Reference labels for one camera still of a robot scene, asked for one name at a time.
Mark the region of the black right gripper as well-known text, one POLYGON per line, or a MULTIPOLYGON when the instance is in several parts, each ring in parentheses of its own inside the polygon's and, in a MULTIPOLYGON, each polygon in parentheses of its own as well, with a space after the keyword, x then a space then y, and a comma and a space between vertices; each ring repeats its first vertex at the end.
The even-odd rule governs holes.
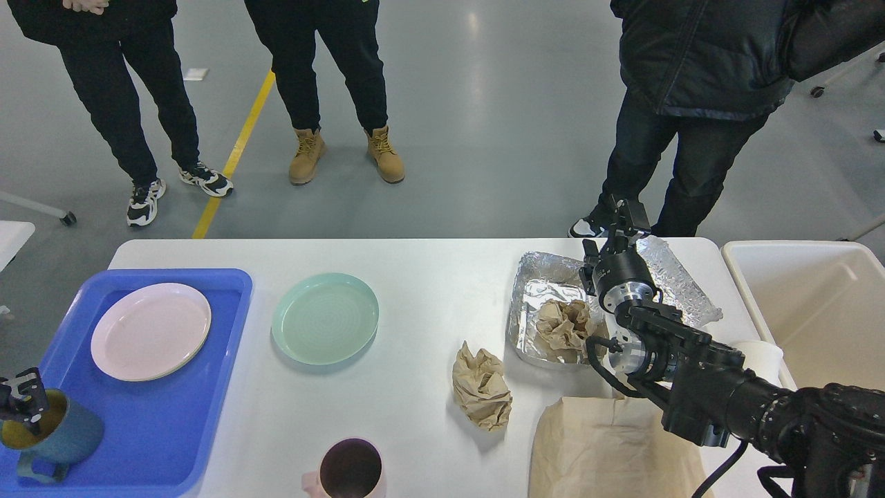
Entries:
POLYGON ((623 303, 638 305, 658 295, 645 260, 636 250, 637 241, 651 235, 651 224, 641 202, 613 196, 613 215, 602 249, 593 239, 581 241, 584 265, 579 280, 585 293, 596 297, 600 308, 615 314, 623 303))

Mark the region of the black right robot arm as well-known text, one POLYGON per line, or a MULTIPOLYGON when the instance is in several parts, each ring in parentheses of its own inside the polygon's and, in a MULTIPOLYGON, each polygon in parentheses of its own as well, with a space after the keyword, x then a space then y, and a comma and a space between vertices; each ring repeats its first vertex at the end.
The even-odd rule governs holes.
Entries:
POLYGON ((637 241, 651 233, 644 205, 613 198, 603 246, 584 240, 579 277, 616 330, 585 341, 610 387, 662 410, 664 431, 701 447, 739 447, 698 489, 701 497, 746 452, 772 497, 882 497, 883 393, 831 382, 793 391, 743 366, 744 354, 682 321, 663 302, 637 241))

